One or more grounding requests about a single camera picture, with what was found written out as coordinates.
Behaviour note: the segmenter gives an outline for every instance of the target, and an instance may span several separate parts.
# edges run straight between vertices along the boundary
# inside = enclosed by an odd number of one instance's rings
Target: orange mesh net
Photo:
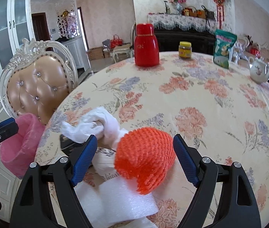
[[[120,140],[114,167],[126,179],[137,178],[137,191],[146,195],[163,182],[175,158],[172,137],[146,127],[130,131]]]

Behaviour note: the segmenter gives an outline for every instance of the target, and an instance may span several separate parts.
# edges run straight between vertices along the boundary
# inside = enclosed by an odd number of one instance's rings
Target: chinese knot ornament
[[[224,21],[224,3],[225,0],[214,0],[217,4],[217,21],[219,22],[219,29],[222,29],[222,21]]]

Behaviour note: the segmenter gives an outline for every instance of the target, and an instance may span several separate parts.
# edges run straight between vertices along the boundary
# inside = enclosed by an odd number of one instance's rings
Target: snack bag
[[[214,63],[228,69],[230,50],[237,41],[237,35],[219,29],[216,30],[215,35]]]

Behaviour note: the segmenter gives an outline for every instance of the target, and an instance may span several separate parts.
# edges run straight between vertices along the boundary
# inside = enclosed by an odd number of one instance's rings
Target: yellow jar label
[[[190,49],[179,49],[179,56],[184,58],[191,58]]]

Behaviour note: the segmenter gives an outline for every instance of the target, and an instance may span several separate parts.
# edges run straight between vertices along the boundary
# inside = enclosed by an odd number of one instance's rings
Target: flower vase
[[[178,3],[178,2],[175,3],[175,9],[176,9],[176,11],[178,12],[179,15],[182,15],[183,7],[181,6],[180,3]]]

